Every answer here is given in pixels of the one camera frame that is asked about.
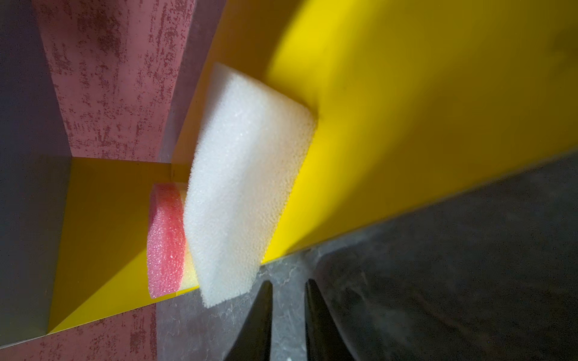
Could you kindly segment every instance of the gray wall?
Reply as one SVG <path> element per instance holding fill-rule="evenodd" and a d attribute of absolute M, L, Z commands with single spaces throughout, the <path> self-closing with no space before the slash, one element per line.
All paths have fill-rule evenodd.
<path fill-rule="evenodd" d="M 71 152 L 29 0 L 0 2 L 0 347 L 46 333 Z"/>

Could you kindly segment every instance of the pink foam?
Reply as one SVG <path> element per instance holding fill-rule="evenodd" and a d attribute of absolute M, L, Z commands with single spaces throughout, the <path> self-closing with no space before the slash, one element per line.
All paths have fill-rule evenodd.
<path fill-rule="evenodd" d="M 155 184 L 150 194 L 147 272 L 152 298 L 179 290 L 187 242 L 183 202 L 174 183 Z"/>

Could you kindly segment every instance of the gray marble surface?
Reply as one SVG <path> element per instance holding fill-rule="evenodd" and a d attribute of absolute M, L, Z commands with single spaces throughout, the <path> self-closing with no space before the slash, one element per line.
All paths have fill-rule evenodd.
<path fill-rule="evenodd" d="M 567 360 L 578 355 L 578 154 L 261 268 L 250 294 L 158 303 L 158 360 L 221 360 L 262 280 L 272 360 L 305 360 L 317 280 L 359 360 Z"/>

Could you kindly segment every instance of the dark gray surface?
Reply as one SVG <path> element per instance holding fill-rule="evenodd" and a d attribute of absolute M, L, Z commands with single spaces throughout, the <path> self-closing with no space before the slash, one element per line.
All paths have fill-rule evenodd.
<path fill-rule="evenodd" d="M 71 152 L 30 1 L 0 4 L 0 346 L 46 334 Z"/>
<path fill-rule="evenodd" d="M 224 6 L 225 0 L 197 0 L 195 3 L 171 108 L 162 135 L 159 162 L 171 162 Z"/>
<path fill-rule="evenodd" d="M 303 286 L 317 280 L 359 360 L 578 355 L 578 154 L 261 268 L 250 295 L 157 304 L 158 360 L 221 360 L 263 279 L 272 360 L 305 360 Z"/>

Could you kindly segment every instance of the yellow panel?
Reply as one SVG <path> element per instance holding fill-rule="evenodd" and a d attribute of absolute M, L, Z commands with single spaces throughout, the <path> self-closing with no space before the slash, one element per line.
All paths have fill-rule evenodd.
<path fill-rule="evenodd" d="M 148 292 L 146 237 L 150 190 L 167 181 L 168 164 L 72 159 L 50 332 L 160 300 Z"/>
<path fill-rule="evenodd" d="M 215 61 L 318 130 L 264 261 L 578 144 L 574 0 L 228 0 L 173 155 L 186 181 Z"/>

